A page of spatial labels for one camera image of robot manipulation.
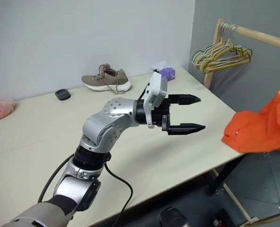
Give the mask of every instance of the black round object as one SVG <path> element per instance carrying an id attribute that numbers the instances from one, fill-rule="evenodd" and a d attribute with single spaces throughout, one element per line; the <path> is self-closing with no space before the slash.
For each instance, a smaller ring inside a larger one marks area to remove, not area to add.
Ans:
<path id="1" fill-rule="evenodd" d="M 60 89 L 55 92 L 55 95 L 59 100 L 67 100 L 70 98 L 70 93 L 67 89 Z"/>
<path id="2" fill-rule="evenodd" d="M 108 153 L 92 152 L 79 145 L 75 152 L 73 163 L 81 169 L 97 170 L 97 169 L 101 169 L 104 163 L 109 161 L 110 158 L 111 158 L 111 154 L 109 152 Z"/>

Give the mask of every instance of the clothes hanger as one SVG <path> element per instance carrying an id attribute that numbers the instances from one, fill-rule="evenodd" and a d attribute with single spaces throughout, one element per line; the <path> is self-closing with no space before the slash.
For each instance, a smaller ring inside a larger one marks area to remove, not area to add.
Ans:
<path id="1" fill-rule="evenodd" d="M 195 68 L 199 69 L 200 68 L 199 62 L 202 59 L 208 58 L 213 51 L 216 51 L 217 49 L 223 47 L 226 44 L 226 39 L 225 39 L 225 36 L 224 36 L 224 30 L 221 27 L 221 25 L 219 25 L 219 30 L 220 30 L 220 33 L 221 33 L 221 40 L 220 40 L 219 43 L 207 47 L 205 52 L 196 52 L 193 55 L 192 64 Z"/>
<path id="2" fill-rule="evenodd" d="M 230 32 L 229 39 L 231 40 L 234 39 L 232 32 L 237 28 L 237 25 L 232 25 L 232 27 L 229 28 L 230 26 L 230 24 L 226 23 L 222 25 L 222 28 Z M 238 54 L 237 56 L 219 59 L 220 56 L 227 53 L 228 51 L 235 51 Z M 220 70 L 228 67 L 237 66 L 240 64 L 249 63 L 251 61 L 251 55 L 252 50 L 243 48 L 240 45 L 235 46 L 232 42 L 230 42 L 230 44 L 226 48 L 213 53 L 213 55 L 211 55 L 209 59 L 205 59 L 201 64 L 200 70 L 203 73 L 207 73 L 210 71 Z"/>
<path id="3" fill-rule="evenodd" d="M 229 24 L 226 23 L 226 22 L 223 22 L 220 24 L 220 27 L 222 29 L 222 36 L 223 37 L 227 37 L 227 41 L 225 43 L 225 45 L 223 45 L 221 48 L 218 48 L 216 50 L 213 50 L 213 52 L 208 56 L 208 58 L 205 58 L 201 64 L 198 64 L 199 65 L 199 68 L 201 70 L 201 72 L 203 72 L 203 68 L 211 61 L 215 61 L 217 60 L 217 58 L 215 59 L 214 57 L 215 56 L 221 56 L 223 55 L 224 53 L 228 52 L 229 50 L 231 50 L 233 48 L 233 43 L 231 42 L 231 37 L 230 35 L 228 34 L 227 30 L 225 30 L 225 28 L 228 26 Z"/>

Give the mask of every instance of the purple object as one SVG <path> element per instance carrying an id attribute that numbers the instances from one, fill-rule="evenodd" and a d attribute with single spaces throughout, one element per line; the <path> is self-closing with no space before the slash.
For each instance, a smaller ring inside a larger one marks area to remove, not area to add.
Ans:
<path id="1" fill-rule="evenodd" d="M 175 78 L 176 71 L 173 68 L 164 68 L 159 71 L 163 78 L 166 78 L 167 81 L 171 81 Z"/>

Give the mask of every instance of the gray wall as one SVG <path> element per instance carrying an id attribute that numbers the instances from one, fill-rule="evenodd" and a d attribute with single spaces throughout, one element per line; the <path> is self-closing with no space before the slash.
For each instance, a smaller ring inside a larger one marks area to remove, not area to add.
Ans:
<path id="1" fill-rule="evenodd" d="M 212 44 L 216 21 L 280 37 L 280 0 L 196 0 L 190 57 Z M 280 88 L 280 48 L 235 35 L 236 44 L 253 50 L 252 61 L 214 73 L 210 90 L 235 111 L 259 111 Z M 189 64 L 200 82 L 204 74 Z"/>

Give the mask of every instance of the black cap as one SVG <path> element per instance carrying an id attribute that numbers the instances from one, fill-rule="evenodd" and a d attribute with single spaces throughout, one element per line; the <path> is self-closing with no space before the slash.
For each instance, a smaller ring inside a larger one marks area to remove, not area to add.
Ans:
<path id="1" fill-rule="evenodd" d="M 55 92 L 55 95 L 59 100 L 67 100 L 70 98 L 70 93 L 67 89 L 60 89 Z"/>

